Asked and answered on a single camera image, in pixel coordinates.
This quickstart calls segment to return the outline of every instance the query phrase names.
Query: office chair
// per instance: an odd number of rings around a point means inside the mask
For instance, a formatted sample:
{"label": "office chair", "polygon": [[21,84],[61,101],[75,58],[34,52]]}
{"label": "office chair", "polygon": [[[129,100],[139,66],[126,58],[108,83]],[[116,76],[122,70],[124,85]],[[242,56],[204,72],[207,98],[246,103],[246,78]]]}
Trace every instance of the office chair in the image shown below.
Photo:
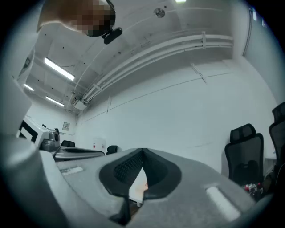
{"label": "office chair", "polygon": [[114,154],[117,152],[118,146],[109,146],[106,155]]}
{"label": "office chair", "polygon": [[285,102],[272,110],[274,123],[269,127],[269,134],[276,152],[276,164],[281,165],[281,149],[285,145]]}
{"label": "office chair", "polygon": [[64,141],[62,141],[61,146],[62,147],[75,147],[75,143],[72,141],[64,140]]}
{"label": "office chair", "polygon": [[239,185],[263,181],[263,136],[251,124],[231,131],[224,151],[228,160],[229,179]]}

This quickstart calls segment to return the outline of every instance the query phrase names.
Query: sign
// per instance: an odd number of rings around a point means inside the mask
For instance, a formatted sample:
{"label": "sign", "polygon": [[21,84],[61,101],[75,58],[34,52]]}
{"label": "sign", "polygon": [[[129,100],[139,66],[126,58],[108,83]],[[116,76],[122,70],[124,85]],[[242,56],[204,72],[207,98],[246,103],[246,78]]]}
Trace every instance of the sign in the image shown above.
{"label": "sign", "polygon": [[68,131],[69,130],[69,126],[70,126],[70,123],[64,122],[62,129]]}

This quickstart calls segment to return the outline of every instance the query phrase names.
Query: white ceiling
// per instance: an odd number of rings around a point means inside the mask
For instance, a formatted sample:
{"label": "white ceiling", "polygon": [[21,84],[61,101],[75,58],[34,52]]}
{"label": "white ceiling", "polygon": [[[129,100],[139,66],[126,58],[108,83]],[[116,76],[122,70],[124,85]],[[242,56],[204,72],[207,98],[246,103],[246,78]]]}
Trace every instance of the white ceiling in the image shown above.
{"label": "white ceiling", "polygon": [[[59,24],[42,28],[36,44],[36,57],[27,84],[34,94],[46,95],[65,104],[72,96],[82,96],[88,87],[135,54],[161,42],[189,35],[230,36],[229,1],[226,0],[112,0],[116,25],[123,34],[105,45],[101,37],[91,38],[70,31]],[[165,10],[164,18],[154,15]],[[70,81],[44,64],[48,57],[75,76]]]}

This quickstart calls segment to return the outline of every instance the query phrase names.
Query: white wall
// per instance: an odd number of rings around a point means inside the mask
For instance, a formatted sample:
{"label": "white wall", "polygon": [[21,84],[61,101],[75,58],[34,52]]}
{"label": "white wall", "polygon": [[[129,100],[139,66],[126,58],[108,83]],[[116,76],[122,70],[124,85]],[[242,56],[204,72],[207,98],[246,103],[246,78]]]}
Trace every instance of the white wall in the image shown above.
{"label": "white wall", "polygon": [[285,58],[269,28],[262,27],[261,17],[252,22],[246,56],[243,57],[249,28],[249,6],[245,1],[231,1],[231,28],[234,38],[233,60],[257,80],[264,80],[276,102],[285,101]]}
{"label": "white wall", "polygon": [[[49,101],[28,92],[32,106],[27,112],[39,124],[44,124],[49,129],[58,128],[61,142],[63,140],[74,141],[76,118],[72,113],[66,112],[63,108],[57,107]],[[63,130],[63,123],[70,123],[69,130]]]}
{"label": "white wall", "polygon": [[268,128],[274,98],[263,83],[233,61],[222,61],[217,50],[175,55],[134,72],[96,97],[77,122],[75,142],[90,148],[92,139],[101,137],[107,146],[167,151],[221,172],[230,131],[241,125],[253,124],[266,138],[265,150],[273,150]]}

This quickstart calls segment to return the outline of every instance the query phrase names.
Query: black office chair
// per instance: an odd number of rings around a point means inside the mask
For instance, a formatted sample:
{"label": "black office chair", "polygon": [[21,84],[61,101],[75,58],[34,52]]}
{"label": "black office chair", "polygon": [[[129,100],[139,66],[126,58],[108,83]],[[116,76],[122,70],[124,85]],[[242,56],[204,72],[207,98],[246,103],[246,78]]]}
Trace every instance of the black office chair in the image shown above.
{"label": "black office chair", "polygon": [[262,134],[256,134],[251,124],[231,131],[230,143],[224,151],[228,160],[229,179],[239,185],[263,181]]}
{"label": "black office chair", "polygon": [[109,146],[106,155],[114,154],[118,150],[118,146]]}
{"label": "black office chair", "polygon": [[75,143],[72,141],[62,141],[61,146],[63,147],[75,147]]}
{"label": "black office chair", "polygon": [[269,127],[269,134],[276,152],[277,166],[282,165],[281,149],[285,145],[285,102],[272,110],[274,123]]}

